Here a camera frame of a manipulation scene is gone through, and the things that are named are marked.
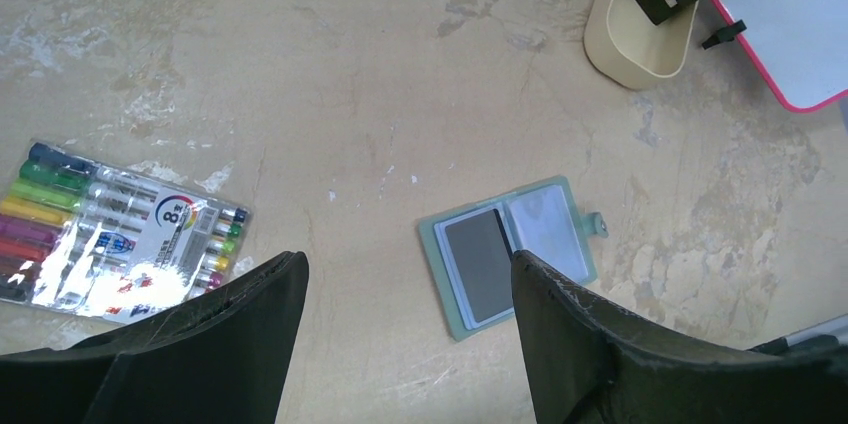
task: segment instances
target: cream plastic bin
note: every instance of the cream plastic bin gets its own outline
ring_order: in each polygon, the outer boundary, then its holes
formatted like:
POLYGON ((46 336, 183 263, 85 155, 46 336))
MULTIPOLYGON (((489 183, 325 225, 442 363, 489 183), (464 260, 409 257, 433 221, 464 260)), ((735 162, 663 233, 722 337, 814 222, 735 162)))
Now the cream plastic bin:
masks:
POLYGON ((595 0, 583 42, 595 67, 619 84, 645 89, 683 68, 695 3, 655 26, 636 0, 595 0))

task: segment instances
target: teal plastic case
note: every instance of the teal plastic case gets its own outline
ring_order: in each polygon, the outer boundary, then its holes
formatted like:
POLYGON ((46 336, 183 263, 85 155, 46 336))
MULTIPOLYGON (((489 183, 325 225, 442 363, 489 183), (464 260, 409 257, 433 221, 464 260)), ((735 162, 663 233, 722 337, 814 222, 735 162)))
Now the teal plastic case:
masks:
MULTIPOLYGON (((571 187, 568 184, 568 179, 563 176, 556 176, 527 186, 522 186, 518 189, 502 194, 500 196, 458 207, 456 209, 452 209, 450 211, 446 211, 419 221, 418 233, 421 236, 421 243, 424 247, 424 252, 427 256, 427 261, 430 264, 430 270, 433 275, 433 280, 435 281, 436 287, 439 290, 439 295, 442 300, 442 308, 445 312, 445 318, 447 320, 448 327, 450 328, 451 335, 455 340, 461 341, 484 329, 488 329, 491 326, 494 326, 507 319, 510 319, 512 317, 512 312, 509 312, 506 315, 492 320, 476 329, 468 329, 466 327, 465 323, 463 322, 462 313, 460 311, 461 304, 457 300, 456 292, 452 287, 451 279, 448 276, 447 264, 442 255, 442 247, 439 244, 436 226, 445 221, 455 220, 459 216, 468 213, 473 213, 474 211, 485 207, 495 206, 499 210, 501 210, 500 212, 503 214, 503 209, 508 208, 511 202, 517 202, 519 199, 521 199, 523 195, 534 193, 535 191, 539 191, 545 188, 559 188, 562 190, 562 195, 565 198, 565 204, 568 208, 567 217, 570 218, 571 224, 573 225, 574 234, 576 235, 576 241, 579 247, 578 252, 581 254, 581 256, 579 257, 585 264, 585 275, 582 279, 579 279, 578 282, 584 285, 588 284, 597 279, 597 270, 595 269, 595 264, 592 260, 592 253, 589 249, 588 237, 607 237, 609 234, 607 231, 606 224, 604 223, 603 217, 600 213, 580 213, 577 204, 574 201, 574 196, 571 193, 571 187)), ((504 220, 504 226, 507 228, 507 234, 509 237, 510 244, 515 246, 516 242, 521 241, 521 239, 517 235, 517 228, 520 226, 516 225, 516 223, 513 222, 512 216, 509 215, 508 211, 506 216, 502 215, 502 218, 504 220)), ((520 244, 517 247, 518 248, 514 248, 513 250, 517 251, 522 249, 520 244)))

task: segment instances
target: marker pack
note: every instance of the marker pack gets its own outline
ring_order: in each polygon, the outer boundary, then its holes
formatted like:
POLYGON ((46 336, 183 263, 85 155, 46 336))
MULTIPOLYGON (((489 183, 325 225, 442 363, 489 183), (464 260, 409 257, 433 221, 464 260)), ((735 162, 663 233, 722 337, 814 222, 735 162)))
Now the marker pack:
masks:
POLYGON ((224 284, 249 217, 34 142, 0 201, 0 299, 135 322, 224 284))

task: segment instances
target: pink border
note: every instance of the pink border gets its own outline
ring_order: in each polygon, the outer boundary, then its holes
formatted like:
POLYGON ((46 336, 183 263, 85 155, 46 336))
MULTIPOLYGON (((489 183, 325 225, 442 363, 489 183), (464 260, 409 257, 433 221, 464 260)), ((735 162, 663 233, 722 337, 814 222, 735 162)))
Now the pink border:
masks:
MULTIPOLYGON (((721 14, 721 17, 724 18, 724 21, 727 22, 728 25, 736 22, 736 21, 733 20, 733 17, 730 15, 730 12, 728 12, 727 9, 724 7, 724 4, 721 3, 721 0, 711 0, 711 1, 716 6, 716 9, 718 9, 719 14, 721 14)), ((774 78, 772 78, 771 74, 769 74, 768 70, 766 70, 766 66, 763 65, 762 61, 760 61, 760 58, 757 56, 757 53, 754 52, 754 49, 751 47, 751 44, 749 44, 748 40, 745 39, 745 35, 740 34, 739 36, 736 37, 736 40, 739 41, 739 44, 741 44, 742 48, 745 49, 745 52, 748 53, 748 57, 750 57, 751 61, 754 62, 754 65, 757 67, 757 70, 760 71, 760 74, 763 75, 763 79, 766 80, 766 84, 768 84, 768 86, 771 88, 771 91, 774 93, 774 96, 777 97, 777 100, 780 101, 780 104, 783 107, 785 107, 787 110, 790 110, 792 112, 798 112, 798 113, 801 113, 801 114, 805 114, 805 113, 809 113, 809 112, 818 111, 819 109, 827 106, 828 104, 833 104, 834 102, 842 99, 843 97, 848 97, 848 89, 845 89, 844 91, 840 92, 839 94, 836 94, 833 97, 827 98, 824 101, 816 104, 813 107, 800 108, 800 107, 793 106, 792 104, 789 103, 788 100, 786 100, 786 96, 783 95, 783 92, 777 86, 777 83, 774 82, 774 78)))

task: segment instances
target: concrete surface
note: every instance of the concrete surface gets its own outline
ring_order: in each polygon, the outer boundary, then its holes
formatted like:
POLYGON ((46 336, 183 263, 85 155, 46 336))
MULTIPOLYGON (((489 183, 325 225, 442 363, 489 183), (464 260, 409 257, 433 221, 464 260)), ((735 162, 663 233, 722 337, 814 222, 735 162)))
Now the concrete surface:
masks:
MULTIPOLYGON (((642 315, 749 346, 844 313, 839 109, 787 113, 735 45, 622 89, 591 1, 0 0, 3 182, 51 139, 249 204, 254 263, 306 251, 280 422, 532 422, 514 321, 452 342, 414 225, 556 174, 642 315)), ((107 327, 2 305, 0 351, 107 327)))

